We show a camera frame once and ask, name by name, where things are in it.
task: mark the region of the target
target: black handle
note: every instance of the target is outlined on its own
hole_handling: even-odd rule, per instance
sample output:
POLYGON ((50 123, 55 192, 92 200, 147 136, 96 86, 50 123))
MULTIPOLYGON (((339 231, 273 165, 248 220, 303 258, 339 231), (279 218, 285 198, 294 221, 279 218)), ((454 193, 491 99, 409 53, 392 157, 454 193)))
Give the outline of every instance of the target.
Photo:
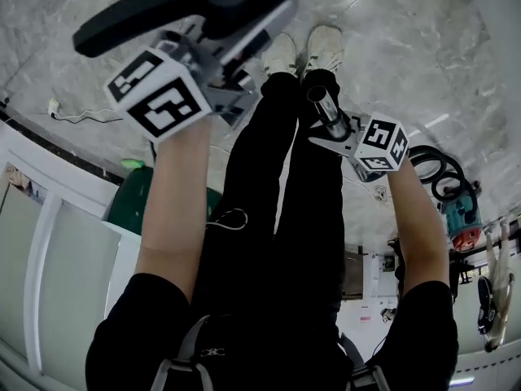
POLYGON ((277 1, 120 0, 84 23, 72 40, 77 52, 95 57, 134 37, 189 15, 206 18, 205 35, 219 39, 232 34, 277 1))

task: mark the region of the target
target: metal cylinder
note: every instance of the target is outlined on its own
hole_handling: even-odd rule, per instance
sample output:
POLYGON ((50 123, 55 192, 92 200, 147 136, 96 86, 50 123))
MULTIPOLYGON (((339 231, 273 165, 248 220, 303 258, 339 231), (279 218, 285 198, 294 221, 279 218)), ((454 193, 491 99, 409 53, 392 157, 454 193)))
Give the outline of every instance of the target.
POLYGON ((344 114, 336 107, 335 102, 325 86, 313 86, 308 90, 308 100, 315 105, 320 120, 334 140, 343 140, 348 136, 349 128, 344 114))

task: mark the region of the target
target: leg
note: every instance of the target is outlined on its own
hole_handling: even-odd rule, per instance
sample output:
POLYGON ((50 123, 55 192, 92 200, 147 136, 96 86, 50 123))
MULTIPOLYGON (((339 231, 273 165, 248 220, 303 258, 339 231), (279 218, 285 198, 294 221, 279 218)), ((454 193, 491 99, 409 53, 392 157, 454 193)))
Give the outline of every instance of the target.
MULTIPOLYGON (((339 86, 334 71, 341 60, 340 37, 338 29, 315 29, 309 39, 311 65, 303 82, 304 91, 325 86, 337 106, 339 86)), ((282 263, 279 288, 287 301, 305 309, 308 321, 338 335, 335 321, 344 280, 342 157, 307 139, 309 126, 315 120, 316 109, 307 103, 299 117, 275 237, 282 263)))
POLYGON ((278 202, 278 179, 295 134, 300 84, 296 50, 287 35, 265 54, 270 75, 264 98, 239 135, 230 155, 221 202, 207 225, 192 308, 195 317, 228 314, 254 297, 259 254, 271 247, 278 202))

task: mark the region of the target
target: black shirt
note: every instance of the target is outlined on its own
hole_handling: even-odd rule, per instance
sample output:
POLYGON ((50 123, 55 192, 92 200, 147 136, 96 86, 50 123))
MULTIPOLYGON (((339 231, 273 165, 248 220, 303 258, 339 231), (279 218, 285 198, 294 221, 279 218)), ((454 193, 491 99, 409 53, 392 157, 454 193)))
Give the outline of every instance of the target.
MULTIPOLYGON (((192 323, 188 301, 175 285, 134 275, 95 333, 85 369, 88 389, 148 391, 161 362, 177 356, 192 323)), ((277 314, 210 319, 196 354, 216 391, 344 391, 352 370, 337 340, 300 330, 298 317, 288 321, 277 314)), ((442 390, 449 387, 457 357, 450 289, 433 281, 404 296, 382 349, 367 364, 381 366, 391 390, 442 390)), ((167 387, 202 389, 192 374, 169 377, 167 387)))

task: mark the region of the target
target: marble floor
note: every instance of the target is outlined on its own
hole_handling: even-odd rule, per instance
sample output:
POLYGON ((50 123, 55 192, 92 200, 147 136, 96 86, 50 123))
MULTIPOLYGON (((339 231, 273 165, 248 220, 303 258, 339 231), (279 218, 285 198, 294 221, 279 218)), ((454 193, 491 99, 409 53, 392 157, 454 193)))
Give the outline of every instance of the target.
MULTIPOLYGON (((123 158, 150 160, 145 139, 124 122, 70 125, 45 112, 50 97, 61 102, 62 115, 108 107, 103 83, 151 40, 147 34, 97 59, 74 52, 71 37, 77 28, 115 1, 0 0, 0 90, 10 95, 10 106, 112 167, 123 158)), ((339 83, 344 109, 394 116, 410 132, 420 126, 412 145, 435 144, 460 161, 470 180, 482 182, 479 205, 485 222, 521 204, 521 164, 506 135, 501 78, 472 0, 300 0, 297 17, 287 27, 299 52, 317 24, 343 30, 339 83)), ((265 80, 258 59, 248 71, 259 84, 265 80)), ((237 134, 216 121, 210 187, 222 189, 237 134)), ((288 170, 284 167, 282 189, 288 170)), ((362 186, 348 164, 344 176, 346 242, 382 250, 396 229, 390 198, 374 198, 375 186, 387 188, 386 182, 362 186)))

